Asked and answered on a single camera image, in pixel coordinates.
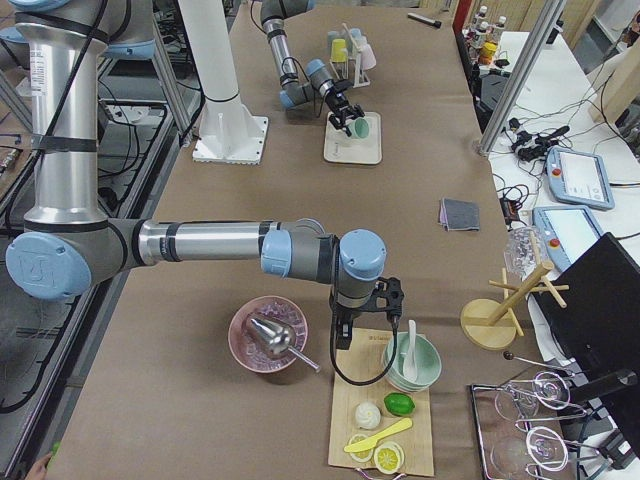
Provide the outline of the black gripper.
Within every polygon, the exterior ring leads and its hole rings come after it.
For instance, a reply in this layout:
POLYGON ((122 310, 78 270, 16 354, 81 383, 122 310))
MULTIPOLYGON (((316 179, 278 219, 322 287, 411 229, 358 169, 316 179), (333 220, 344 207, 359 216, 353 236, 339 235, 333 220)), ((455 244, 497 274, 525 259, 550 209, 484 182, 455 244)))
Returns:
POLYGON ((364 111, 358 104, 351 105, 343 91, 330 89, 324 95, 324 102, 331 110, 328 117, 331 125, 338 131, 342 131, 347 137, 352 136, 350 127, 348 126, 348 115, 351 119, 357 119, 364 116, 364 111))
POLYGON ((329 305, 332 312, 331 324, 336 326, 335 342, 337 349, 349 349, 352 342, 353 321, 365 313, 375 313, 378 311, 378 299, 375 295, 357 307, 347 307, 337 302, 336 297, 331 294, 329 305))

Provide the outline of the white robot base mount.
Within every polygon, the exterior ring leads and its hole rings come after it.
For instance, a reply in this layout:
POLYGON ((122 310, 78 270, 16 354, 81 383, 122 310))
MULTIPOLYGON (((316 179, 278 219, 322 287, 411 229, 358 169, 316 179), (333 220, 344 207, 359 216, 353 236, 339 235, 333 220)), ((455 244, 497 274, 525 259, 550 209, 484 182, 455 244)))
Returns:
POLYGON ((184 0, 179 8, 205 97, 193 159, 259 164, 268 119, 242 102, 223 3, 184 0))

